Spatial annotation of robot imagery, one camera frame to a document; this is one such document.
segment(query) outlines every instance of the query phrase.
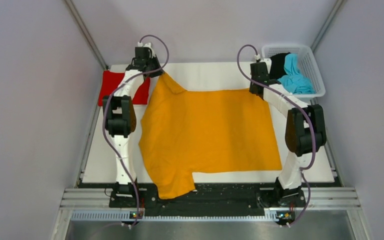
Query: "black cloth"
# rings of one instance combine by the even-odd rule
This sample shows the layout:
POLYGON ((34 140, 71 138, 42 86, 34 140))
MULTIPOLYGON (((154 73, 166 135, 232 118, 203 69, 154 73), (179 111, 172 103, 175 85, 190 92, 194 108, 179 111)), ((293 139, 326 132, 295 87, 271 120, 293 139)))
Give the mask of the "black cloth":
POLYGON ((280 79, 286 75, 284 66, 285 66, 285 57, 288 53, 278 53, 270 57, 271 59, 271 69, 270 69, 270 79, 280 79))

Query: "gray floor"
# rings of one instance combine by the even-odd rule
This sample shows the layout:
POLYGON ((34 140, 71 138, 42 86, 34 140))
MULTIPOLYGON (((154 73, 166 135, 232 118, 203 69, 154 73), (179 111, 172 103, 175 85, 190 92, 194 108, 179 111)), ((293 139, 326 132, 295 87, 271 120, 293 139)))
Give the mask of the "gray floor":
POLYGON ((132 230, 72 221, 67 240, 354 240, 346 211, 308 211, 292 228, 267 222, 141 222, 132 230))

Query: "yellow fabric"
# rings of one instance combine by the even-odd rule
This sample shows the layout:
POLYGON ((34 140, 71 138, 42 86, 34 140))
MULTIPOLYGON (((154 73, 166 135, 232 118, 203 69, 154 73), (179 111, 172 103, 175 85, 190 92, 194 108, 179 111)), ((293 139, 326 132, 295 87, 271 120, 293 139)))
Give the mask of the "yellow fabric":
POLYGON ((193 172, 282 169, 269 106, 248 89, 187 91, 164 73, 141 123, 143 162, 161 199, 194 190, 193 172))

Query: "black wire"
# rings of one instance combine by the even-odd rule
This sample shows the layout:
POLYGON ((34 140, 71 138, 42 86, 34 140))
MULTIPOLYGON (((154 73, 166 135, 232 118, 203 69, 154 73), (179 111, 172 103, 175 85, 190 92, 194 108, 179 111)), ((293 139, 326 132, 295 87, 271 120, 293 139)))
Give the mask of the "black wire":
POLYGON ((103 190, 103 193, 105 194, 105 196, 107 196, 107 197, 110 197, 110 198, 111 198, 111 196, 107 195, 107 188, 105 188, 105 189, 103 190))

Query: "white table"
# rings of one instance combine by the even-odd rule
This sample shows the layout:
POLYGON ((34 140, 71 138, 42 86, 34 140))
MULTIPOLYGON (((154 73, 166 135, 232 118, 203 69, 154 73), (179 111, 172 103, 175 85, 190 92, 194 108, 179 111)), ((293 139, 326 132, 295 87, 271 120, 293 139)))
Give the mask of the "white table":
MULTIPOLYGON (((245 73, 250 72, 249 62, 242 62, 241 66, 245 73)), ((110 71, 123 73, 125 69, 126 65, 113 65, 110 71)), ((248 88, 250 84, 239 72, 236 62, 169 63, 164 70, 177 83, 190 91, 244 89, 248 88)), ((157 79, 151 79, 150 92, 154 90, 157 79)), ((135 132, 131 134, 134 143, 134 169, 137 174, 138 183, 152 183, 144 167, 144 161, 138 145, 142 135, 140 122, 145 109, 145 105, 134 106, 137 127, 135 132)), ((286 118, 272 106, 270 106, 270 113, 280 160, 284 164, 288 154, 288 148, 285 143, 286 118)), ((83 183, 114 183, 116 180, 115 153, 104 140, 102 121, 103 113, 100 110, 83 175, 83 183)), ((302 166, 304 167, 308 164, 308 162, 303 162, 302 166)), ((274 183, 279 173, 280 171, 235 171, 221 173, 194 172, 192 175, 195 183, 274 183)), ((332 169, 324 147, 321 147, 317 152, 313 167, 306 170, 304 174, 310 183, 334 182, 332 169)))

